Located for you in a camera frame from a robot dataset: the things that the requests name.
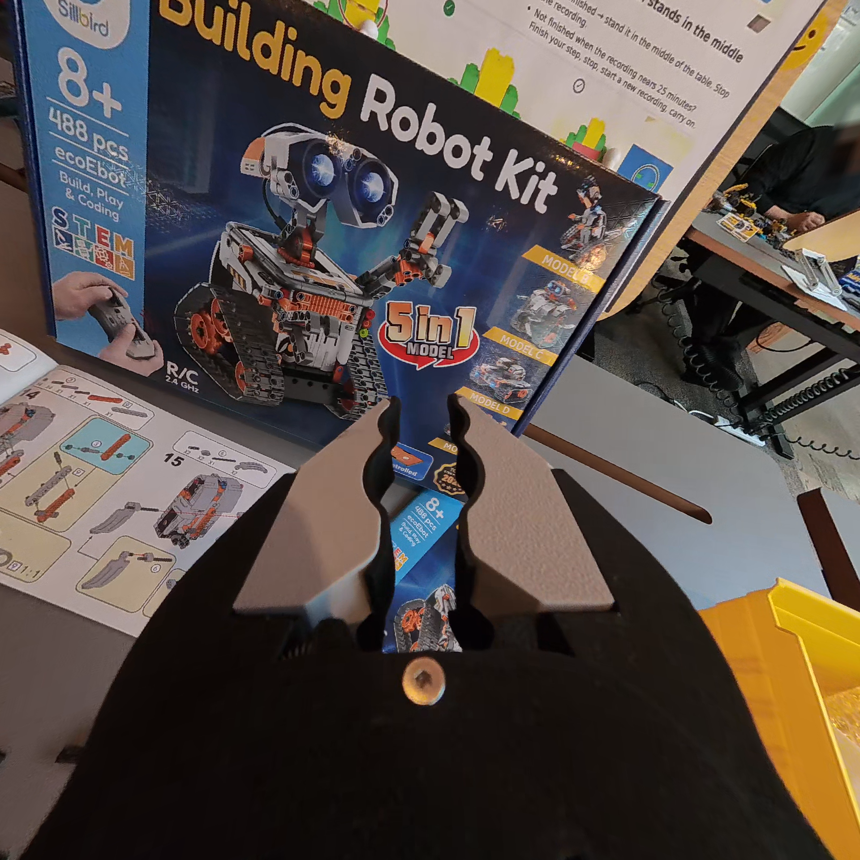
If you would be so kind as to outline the white power strip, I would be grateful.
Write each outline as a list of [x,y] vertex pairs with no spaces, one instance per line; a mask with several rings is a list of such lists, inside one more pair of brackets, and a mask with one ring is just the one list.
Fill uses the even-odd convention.
[[715,426],[716,429],[720,429],[721,431],[732,435],[734,438],[740,439],[752,446],[757,446],[759,448],[765,448],[767,443],[764,438],[758,436],[757,434],[750,434],[746,430],[744,430],[741,426],[732,423],[728,418],[715,415],[710,416],[708,418],[710,424]]

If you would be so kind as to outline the white metal stand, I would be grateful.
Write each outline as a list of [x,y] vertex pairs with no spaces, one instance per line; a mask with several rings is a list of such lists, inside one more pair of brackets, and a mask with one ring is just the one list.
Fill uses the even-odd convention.
[[785,262],[782,268],[792,282],[806,294],[826,301],[835,301],[842,296],[833,270],[822,254],[801,249],[780,251]]

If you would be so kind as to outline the grey desk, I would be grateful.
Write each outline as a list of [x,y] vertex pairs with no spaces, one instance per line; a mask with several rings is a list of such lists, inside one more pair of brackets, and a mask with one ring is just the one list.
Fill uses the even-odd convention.
[[[37,302],[34,227],[25,193],[2,185],[2,327],[61,363],[117,383],[227,439],[297,467],[310,450],[49,342]],[[526,429],[570,469],[689,594],[696,608],[781,577],[829,595],[797,504],[776,464],[726,433],[575,358]],[[62,784],[56,759],[89,732],[132,640],[2,587],[2,788]]]

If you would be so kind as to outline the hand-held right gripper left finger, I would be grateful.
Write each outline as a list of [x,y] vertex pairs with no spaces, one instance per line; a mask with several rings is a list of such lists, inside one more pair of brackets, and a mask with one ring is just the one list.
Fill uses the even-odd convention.
[[395,590],[391,526],[382,499],[394,480],[401,403],[392,396],[301,466],[233,608],[327,618],[380,650]]

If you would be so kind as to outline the blue robot kit box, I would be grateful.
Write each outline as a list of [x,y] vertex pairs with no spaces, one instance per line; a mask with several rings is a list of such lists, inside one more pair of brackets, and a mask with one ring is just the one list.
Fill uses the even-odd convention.
[[661,198],[304,2],[2,2],[51,333],[322,447],[388,396],[514,432]]

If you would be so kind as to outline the yellow brick models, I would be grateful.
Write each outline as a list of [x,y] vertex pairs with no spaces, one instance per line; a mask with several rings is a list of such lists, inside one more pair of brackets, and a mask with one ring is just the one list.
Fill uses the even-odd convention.
[[704,211],[718,216],[717,225],[741,242],[762,237],[774,248],[790,241],[795,234],[784,220],[773,219],[759,212],[756,197],[747,194],[747,183],[724,191],[717,190]]

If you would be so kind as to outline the yellow plastic bin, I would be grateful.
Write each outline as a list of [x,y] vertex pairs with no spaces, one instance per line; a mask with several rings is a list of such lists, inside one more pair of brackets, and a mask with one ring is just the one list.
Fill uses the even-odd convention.
[[859,615],[779,579],[700,611],[781,779],[834,857],[859,857]]

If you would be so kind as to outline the printed instruction board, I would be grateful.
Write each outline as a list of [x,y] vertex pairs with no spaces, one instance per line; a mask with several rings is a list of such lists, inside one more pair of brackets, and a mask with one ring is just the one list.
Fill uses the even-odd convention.
[[843,8],[818,1],[310,2],[621,176],[684,201],[773,78]]

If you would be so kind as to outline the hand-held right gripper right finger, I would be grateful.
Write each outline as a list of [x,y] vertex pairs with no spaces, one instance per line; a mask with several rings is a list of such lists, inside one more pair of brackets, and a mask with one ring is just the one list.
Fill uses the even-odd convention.
[[447,400],[459,517],[453,632],[491,646],[509,621],[607,611],[614,598],[549,464],[464,395]]

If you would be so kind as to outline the wood edged standing desk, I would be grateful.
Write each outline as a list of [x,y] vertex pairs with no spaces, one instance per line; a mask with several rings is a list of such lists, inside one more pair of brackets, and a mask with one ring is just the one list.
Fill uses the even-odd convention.
[[785,421],[858,386],[858,315],[805,294],[783,271],[779,251],[760,237],[741,242],[717,220],[702,212],[684,234],[684,241],[706,255],[694,276],[820,346],[737,401],[749,431],[783,435]]

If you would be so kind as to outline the open instruction booklet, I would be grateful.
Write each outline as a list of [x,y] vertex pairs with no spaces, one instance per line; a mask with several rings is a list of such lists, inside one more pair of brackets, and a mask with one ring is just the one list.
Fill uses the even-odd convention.
[[1,333],[1,580],[138,636],[293,468]]

